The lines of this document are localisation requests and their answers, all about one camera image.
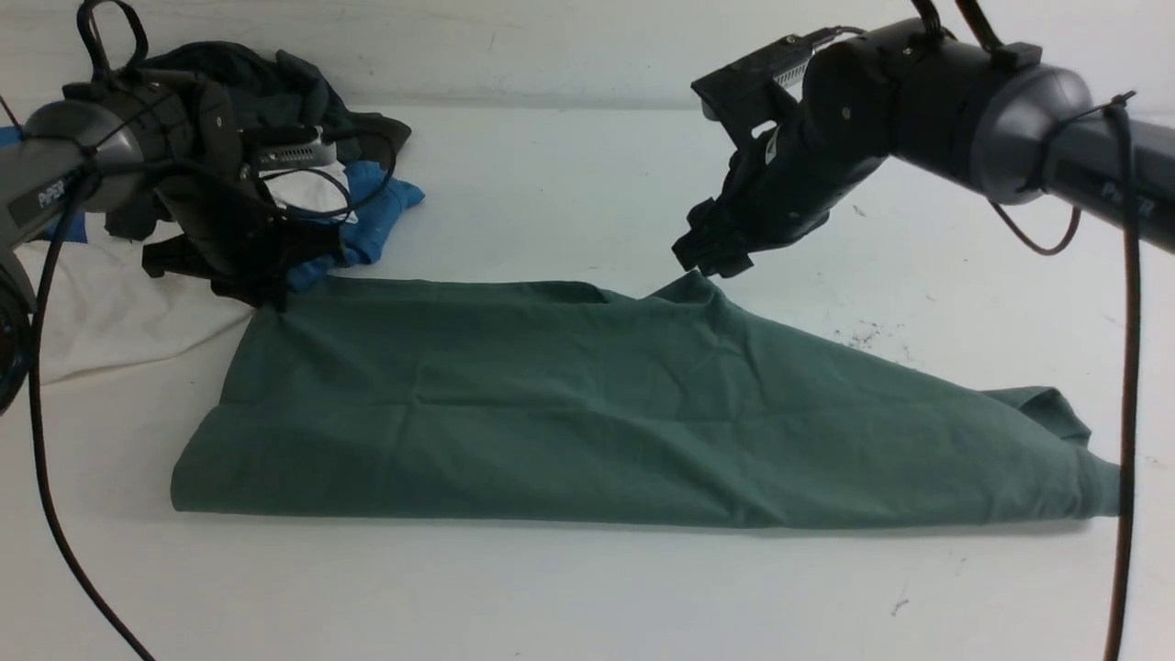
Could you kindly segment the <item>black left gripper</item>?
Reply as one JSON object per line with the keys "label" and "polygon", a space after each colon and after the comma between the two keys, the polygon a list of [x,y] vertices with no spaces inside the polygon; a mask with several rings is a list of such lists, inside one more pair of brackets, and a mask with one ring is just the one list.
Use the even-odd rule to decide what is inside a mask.
{"label": "black left gripper", "polygon": [[161,180],[154,193],[182,232],[143,248],[141,264],[152,279],[184,275],[209,282],[219,297],[286,308],[291,269],[327,255],[343,258],[337,223],[289,217],[251,181],[181,174]]}

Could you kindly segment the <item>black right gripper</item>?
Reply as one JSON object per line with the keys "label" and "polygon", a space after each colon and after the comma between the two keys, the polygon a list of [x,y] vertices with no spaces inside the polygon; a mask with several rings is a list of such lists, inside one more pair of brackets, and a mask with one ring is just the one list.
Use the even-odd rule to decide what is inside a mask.
{"label": "black right gripper", "polygon": [[792,247],[825,225],[887,158],[884,146],[801,110],[734,151],[721,193],[689,211],[672,252],[685,271],[732,279],[753,267],[752,254]]}

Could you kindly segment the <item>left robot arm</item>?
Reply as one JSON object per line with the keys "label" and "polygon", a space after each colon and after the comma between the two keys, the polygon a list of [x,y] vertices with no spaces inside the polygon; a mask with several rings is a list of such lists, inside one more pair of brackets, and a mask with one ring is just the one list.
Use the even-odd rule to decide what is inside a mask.
{"label": "left robot arm", "polygon": [[180,227],[145,248],[154,279],[179,274],[251,306],[286,306],[288,272],[341,258],[331,213],[276,205],[258,171],[269,147],[310,146],[318,131],[242,130],[224,87],[192,73],[123,70],[63,88],[4,147],[4,407],[35,363],[36,296],[21,247],[78,213],[113,213],[145,193]]}

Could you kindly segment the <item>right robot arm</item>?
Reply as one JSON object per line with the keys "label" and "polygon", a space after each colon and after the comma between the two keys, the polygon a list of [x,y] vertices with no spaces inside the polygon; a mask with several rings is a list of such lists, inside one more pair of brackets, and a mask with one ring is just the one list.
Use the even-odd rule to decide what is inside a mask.
{"label": "right robot arm", "polygon": [[983,50],[919,18],[788,35],[693,81],[736,150],[721,193],[689,211],[684,269],[734,277],[753,252],[825,223],[889,156],[995,205],[1045,194],[1171,252],[1171,128],[1096,106],[1030,43]]}

